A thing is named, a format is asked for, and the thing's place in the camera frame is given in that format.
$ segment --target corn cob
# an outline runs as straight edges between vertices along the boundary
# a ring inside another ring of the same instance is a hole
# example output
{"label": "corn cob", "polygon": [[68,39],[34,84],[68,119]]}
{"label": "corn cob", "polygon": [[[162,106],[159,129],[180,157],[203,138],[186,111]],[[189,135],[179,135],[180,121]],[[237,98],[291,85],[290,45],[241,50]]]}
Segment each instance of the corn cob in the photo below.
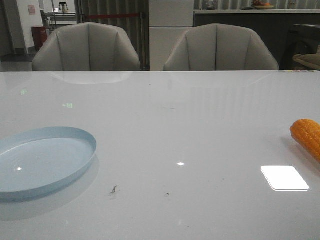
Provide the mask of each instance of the corn cob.
{"label": "corn cob", "polygon": [[320,125],[310,119],[300,119],[290,127],[291,135],[320,162]]}

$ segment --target red rope barrier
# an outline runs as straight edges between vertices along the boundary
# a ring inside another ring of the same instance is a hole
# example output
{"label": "red rope barrier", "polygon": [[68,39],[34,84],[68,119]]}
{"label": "red rope barrier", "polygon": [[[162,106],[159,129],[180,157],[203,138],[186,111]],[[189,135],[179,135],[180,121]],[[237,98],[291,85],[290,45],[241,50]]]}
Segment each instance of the red rope barrier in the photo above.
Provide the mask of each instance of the red rope barrier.
{"label": "red rope barrier", "polygon": [[85,16],[86,19],[120,19],[120,18],[134,18],[134,17],[140,17],[140,13]]}

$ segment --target chair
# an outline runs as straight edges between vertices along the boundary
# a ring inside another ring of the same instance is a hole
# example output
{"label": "chair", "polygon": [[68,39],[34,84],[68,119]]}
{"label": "chair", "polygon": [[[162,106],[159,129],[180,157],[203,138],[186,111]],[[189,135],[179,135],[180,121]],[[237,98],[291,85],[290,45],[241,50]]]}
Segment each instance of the chair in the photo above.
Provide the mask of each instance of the chair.
{"label": "chair", "polygon": [[164,71],[278,69],[277,61],[256,32],[216,23],[186,31],[163,67]]}
{"label": "chair", "polygon": [[140,61],[126,32],[86,22],[55,30],[35,55],[33,71],[139,71]]}

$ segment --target corn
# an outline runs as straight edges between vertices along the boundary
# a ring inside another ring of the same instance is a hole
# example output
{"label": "corn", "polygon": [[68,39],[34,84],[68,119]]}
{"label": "corn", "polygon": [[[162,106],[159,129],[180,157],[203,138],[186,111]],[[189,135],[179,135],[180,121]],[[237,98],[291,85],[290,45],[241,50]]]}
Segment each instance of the corn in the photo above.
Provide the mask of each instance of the corn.
{"label": "corn", "polygon": [[310,119],[300,119],[290,127],[290,132],[293,139],[320,162],[320,125]]}

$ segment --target light blue plate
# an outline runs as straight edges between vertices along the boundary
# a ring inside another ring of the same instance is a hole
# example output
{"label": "light blue plate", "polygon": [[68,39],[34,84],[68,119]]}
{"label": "light blue plate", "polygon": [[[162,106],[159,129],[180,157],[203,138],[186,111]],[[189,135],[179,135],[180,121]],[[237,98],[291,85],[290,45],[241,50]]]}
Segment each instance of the light blue plate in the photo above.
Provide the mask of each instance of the light blue plate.
{"label": "light blue plate", "polygon": [[0,199],[48,194],[79,178],[92,163],[95,138],[72,127],[46,127],[0,140]]}

